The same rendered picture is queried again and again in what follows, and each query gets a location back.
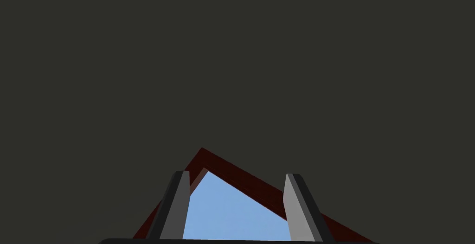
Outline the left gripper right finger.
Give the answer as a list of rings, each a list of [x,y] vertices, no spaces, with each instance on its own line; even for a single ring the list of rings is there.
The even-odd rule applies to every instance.
[[[334,242],[334,237],[300,174],[286,174],[283,205],[291,241]]]

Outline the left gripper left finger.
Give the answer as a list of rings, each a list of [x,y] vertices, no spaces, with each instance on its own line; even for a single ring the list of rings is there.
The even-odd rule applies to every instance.
[[[189,202],[189,171],[176,171],[164,193],[146,239],[182,239]]]

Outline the dark red framed window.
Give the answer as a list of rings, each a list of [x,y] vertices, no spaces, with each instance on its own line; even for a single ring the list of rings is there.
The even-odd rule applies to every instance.
[[[290,242],[283,192],[201,148],[187,165],[190,202],[184,239]],[[323,219],[334,242],[374,244],[333,219]]]

